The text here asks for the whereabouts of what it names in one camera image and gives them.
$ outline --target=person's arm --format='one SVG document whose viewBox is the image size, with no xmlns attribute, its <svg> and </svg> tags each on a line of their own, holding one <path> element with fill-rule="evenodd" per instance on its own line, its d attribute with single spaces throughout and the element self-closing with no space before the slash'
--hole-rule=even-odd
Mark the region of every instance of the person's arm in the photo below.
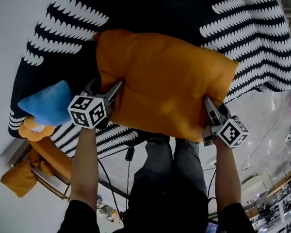
<svg viewBox="0 0 291 233">
<path fill-rule="evenodd" d="M 219 137 L 215 139 L 214 143 L 217 147 L 215 194 L 219 214 L 227 206 L 241 202 L 241 183 L 232 149 Z"/>
<path fill-rule="evenodd" d="M 70 200 L 79 200 L 97 209 L 98 160 L 95 129 L 82 128 L 74 155 Z"/>
</svg>

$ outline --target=blue plush toy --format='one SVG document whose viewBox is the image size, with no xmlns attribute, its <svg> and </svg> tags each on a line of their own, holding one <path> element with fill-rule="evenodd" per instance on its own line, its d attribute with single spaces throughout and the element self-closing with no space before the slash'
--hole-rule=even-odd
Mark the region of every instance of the blue plush toy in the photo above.
<svg viewBox="0 0 291 233">
<path fill-rule="evenodd" d="M 18 103 L 18 106 L 34 116 L 36 124 L 62 125 L 70 120 L 68 106 L 72 95 L 67 81 L 62 80 Z"/>
</svg>

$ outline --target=black sleeve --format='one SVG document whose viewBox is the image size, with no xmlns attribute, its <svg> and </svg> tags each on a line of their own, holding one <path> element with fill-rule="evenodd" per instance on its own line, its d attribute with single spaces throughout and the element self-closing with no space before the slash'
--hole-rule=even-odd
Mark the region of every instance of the black sleeve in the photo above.
<svg viewBox="0 0 291 233">
<path fill-rule="evenodd" d="M 219 214 L 219 229 L 227 233 L 255 233 L 249 218 L 239 203 L 227 206 Z"/>
<path fill-rule="evenodd" d="M 58 233 L 65 232 L 99 233 L 95 211 L 82 201 L 70 201 L 58 231 Z"/>
</svg>

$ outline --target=bed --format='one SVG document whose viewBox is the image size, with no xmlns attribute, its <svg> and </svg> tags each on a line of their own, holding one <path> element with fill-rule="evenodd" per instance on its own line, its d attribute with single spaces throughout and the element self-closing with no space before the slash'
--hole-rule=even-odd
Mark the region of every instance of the bed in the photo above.
<svg viewBox="0 0 291 233">
<path fill-rule="evenodd" d="M 93 36 L 108 29 L 154 32 L 216 50 L 240 65 L 226 102 L 250 92 L 291 89 L 291 34 L 279 0 L 54 0 L 29 36 L 16 74 L 9 133 L 20 137 L 17 103 L 66 80 L 75 94 L 98 76 Z M 58 126 L 46 141 L 73 159 L 80 127 Z M 98 157 L 133 147 L 147 133 L 109 123 L 97 130 Z"/>
</svg>

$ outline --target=person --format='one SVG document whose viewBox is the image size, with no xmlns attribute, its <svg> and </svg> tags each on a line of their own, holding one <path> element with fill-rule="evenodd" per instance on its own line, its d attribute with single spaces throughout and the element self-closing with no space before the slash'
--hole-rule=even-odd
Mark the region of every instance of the person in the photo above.
<svg viewBox="0 0 291 233">
<path fill-rule="evenodd" d="M 241 185 L 232 150 L 218 137 L 215 194 L 220 232 L 254 232 L 241 206 Z M 199 160 L 199 144 L 153 134 L 147 159 L 134 175 L 124 228 L 118 233 L 201 232 L 208 225 L 208 199 Z M 98 162 L 95 130 L 82 128 L 73 160 L 70 203 L 59 233 L 98 233 Z"/>
</svg>

